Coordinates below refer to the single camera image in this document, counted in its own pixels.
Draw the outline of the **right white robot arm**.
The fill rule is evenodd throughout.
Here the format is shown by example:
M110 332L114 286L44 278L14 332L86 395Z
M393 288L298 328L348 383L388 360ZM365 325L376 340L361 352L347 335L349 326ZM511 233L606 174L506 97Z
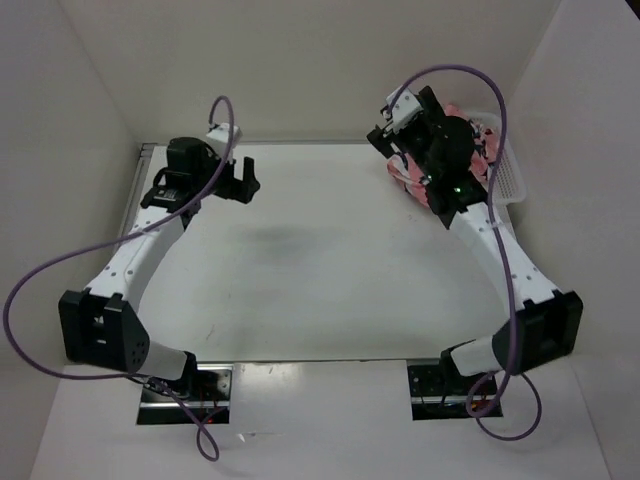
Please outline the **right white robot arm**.
M368 141L387 159L389 173L471 251L508 315L494 334L442 352L440 385L460 393L481 374L520 375L571 354L583 302L549 280L502 223L471 169L471 122L447 114L429 87L394 91L381 113L386 123Z

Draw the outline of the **pink shark print shorts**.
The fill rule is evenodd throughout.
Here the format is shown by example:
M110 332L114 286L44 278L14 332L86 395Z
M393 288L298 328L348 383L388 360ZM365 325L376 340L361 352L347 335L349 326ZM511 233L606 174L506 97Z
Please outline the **pink shark print shorts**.
M444 107L444 113L448 116L462 118L471 126L474 153L470 160L470 171L480 184L488 189L489 167L496 161L499 132L495 128L487 126L483 121L472 120L454 104L447 104ZM425 208L429 208L426 194L427 177L410 155L396 153L387 161L386 169L402 191Z

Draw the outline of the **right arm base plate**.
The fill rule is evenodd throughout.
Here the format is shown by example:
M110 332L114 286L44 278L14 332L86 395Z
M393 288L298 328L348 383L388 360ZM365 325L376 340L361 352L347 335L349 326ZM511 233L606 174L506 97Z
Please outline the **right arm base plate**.
M407 362L407 376L414 421L466 419L466 400L480 375L447 384L436 359Z

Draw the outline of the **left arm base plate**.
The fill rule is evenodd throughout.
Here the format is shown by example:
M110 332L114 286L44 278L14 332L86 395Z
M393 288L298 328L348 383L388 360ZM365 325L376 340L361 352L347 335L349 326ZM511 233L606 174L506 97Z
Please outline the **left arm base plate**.
M234 366L198 363L196 386L189 393L177 393L188 410L207 425L228 424ZM142 426L186 425L191 419L163 389L142 387L136 424Z

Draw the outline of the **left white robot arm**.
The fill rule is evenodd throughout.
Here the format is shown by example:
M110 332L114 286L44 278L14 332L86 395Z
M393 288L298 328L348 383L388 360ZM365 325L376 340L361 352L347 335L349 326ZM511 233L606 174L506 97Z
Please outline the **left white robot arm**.
M132 240L122 243L104 269L81 291L58 302L67 358L133 375L151 389L191 398L204 382L193 353L151 340L138 309L162 260L198 214L203 198L215 195L248 204L260 188L255 161L243 160L236 177L223 147L178 137L166 148L165 164L142 197Z

